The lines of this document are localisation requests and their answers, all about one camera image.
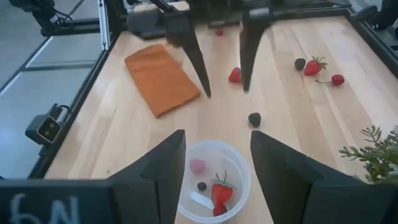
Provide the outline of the green potted plant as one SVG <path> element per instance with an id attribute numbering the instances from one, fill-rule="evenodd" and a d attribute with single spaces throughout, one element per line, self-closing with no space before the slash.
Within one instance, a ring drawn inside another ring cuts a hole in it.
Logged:
<path id="1" fill-rule="evenodd" d="M 365 178 L 370 183 L 398 185 L 398 125 L 385 138 L 382 138 L 380 127 L 371 126 L 359 132 L 371 145 L 344 146 L 339 150 L 341 157 L 362 162 L 367 171 Z"/>

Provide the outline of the large blackberry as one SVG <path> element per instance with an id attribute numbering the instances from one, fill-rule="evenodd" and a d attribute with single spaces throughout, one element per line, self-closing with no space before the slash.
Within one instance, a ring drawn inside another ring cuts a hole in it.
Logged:
<path id="1" fill-rule="evenodd" d="M 251 113 L 248 116 L 248 121 L 251 124 L 251 126 L 258 128 L 261 125 L 261 115 L 259 113 Z"/>

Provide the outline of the dark red raspberry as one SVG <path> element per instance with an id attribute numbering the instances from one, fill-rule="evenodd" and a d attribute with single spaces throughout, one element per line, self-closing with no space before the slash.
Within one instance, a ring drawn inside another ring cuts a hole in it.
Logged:
<path id="1" fill-rule="evenodd" d="M 195 175 L 201 175 L 205 171 L 206 162 L 202 159 L 193 158 L 189 160 L 189 167 Z"/>

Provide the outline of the red cherry with stem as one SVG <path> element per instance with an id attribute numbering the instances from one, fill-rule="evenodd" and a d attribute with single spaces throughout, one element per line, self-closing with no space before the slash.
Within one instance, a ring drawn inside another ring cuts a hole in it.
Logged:
<path id="1" fill-rule="evenodd" d="M 342 75 L 336 74 L 336 75 L 331 76 L 330 81 L 316 80 L 316 82 L 322 83 L 322 84 L 332 84 L 334 86 L 340 86 L 340 85 L 344 84 L 345 78 Z"/>

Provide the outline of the orange cloth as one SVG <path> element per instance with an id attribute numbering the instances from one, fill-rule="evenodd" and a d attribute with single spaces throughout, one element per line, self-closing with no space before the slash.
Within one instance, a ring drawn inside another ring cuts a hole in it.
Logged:
<path id="1" fill-rule="evenodd" d="M 140 49 L 126 57 L 124 63 L 156 118 L 201 95 L 163 44 Z"/>

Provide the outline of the clear plastic tupperware container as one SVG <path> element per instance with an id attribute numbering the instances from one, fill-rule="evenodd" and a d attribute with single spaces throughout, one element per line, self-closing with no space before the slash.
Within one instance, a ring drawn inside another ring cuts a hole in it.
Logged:
<path id="1" fill-rule="evenodd" d="M 189 160 L 197 158 L 206 162 L 205 171 L 195 175 Z M 211 198 L 212 179 L 218 173 L 222 179 L 227 172 L 227 181 L 237 187 L 233 196 L 221 206 L 214 206 Z M 206 183 L 200 192 L 199 182 Z M 185 173 L 178 201 L 175 224 L 227 224 L 244 207 L 251 190 L 251 173 L 240 152 L 223 141 L 203 140 L 187 146 Z"/>

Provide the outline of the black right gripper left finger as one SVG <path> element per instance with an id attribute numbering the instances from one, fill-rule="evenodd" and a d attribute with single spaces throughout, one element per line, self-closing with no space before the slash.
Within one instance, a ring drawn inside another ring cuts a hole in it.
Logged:
<path id="1" fill-rule="evenodd" d="M 185 151 L 185 131 L 178 129 L 111 176 L 116 224 L 175 223 Z"/>

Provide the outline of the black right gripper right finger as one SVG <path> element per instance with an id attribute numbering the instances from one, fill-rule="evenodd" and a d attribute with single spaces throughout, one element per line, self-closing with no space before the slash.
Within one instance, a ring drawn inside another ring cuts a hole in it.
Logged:
<path id="1" fill-rule="evenodd" d="M 312 158 L 260 131 L 251 133 L 250 149 L 274 224 L 302 224 L 312 185 L 323 178 Z"/>

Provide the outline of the red strawberry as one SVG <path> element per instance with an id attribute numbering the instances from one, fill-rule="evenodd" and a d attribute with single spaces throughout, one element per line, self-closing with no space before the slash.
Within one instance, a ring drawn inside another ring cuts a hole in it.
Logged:
<path id="1" fill-rule="evenodd" d="M 228 81 L 231 83 L 242 83 L 241 69 L 239 67 L 232 69 L 231 73 L 229 74 Z"/>
<path id="2" fill-rule="evenodd" d="M 212 179 L 211 198 L 213 205 L 218 207 L 224 205 L 232 196 L 237 187 L 227 181 L 227 172 L 224 172 L 224 177 L 221 179 L 218 173 L 215 174 L 216 179 Z"/>
<path id="3" fill-rule="evenodd" d="M 328 64 L 324 62 L 323 59 L 324 59 L 323 57 L 320 58 L 312 57 L 312 60 L 307 62 L 303 74 L 306 76 L 312 76 L 318 74 L 323 69 L 326 69 L 326 66 Z"/>

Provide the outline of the black equipment stand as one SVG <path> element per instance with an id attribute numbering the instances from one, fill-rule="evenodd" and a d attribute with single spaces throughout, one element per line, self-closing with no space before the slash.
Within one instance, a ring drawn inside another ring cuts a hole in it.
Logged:
<path id="1" fill-rule="evenodd" d="M 31 13 L 41 27 L 42 36 L 73 29 L 72 18 L 55 9 L 54 0 L 8 0 L 14 7 Z"/>

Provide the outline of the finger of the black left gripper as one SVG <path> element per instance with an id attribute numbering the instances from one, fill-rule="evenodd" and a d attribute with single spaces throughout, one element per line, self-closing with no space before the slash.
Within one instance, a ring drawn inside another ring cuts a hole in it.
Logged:
<path id="1" fill-rule="evenodd" d="M 263 33 L 272 25 L 272 18 L 273 13 L 269 11 L 248 11 L 243 14 L 243 28 L 239 35 L 243 91 L 249 91 L 258 46 Z"/>
<path id="2" fill-rule="evenodd" d="M 183 12 L 166 14 L 165 26 L 167 37 L 173 43 L 182 47 L 190 59 L 207 97 L 211 97 L 211 88 L 203 54 L 190 16 Z"/>

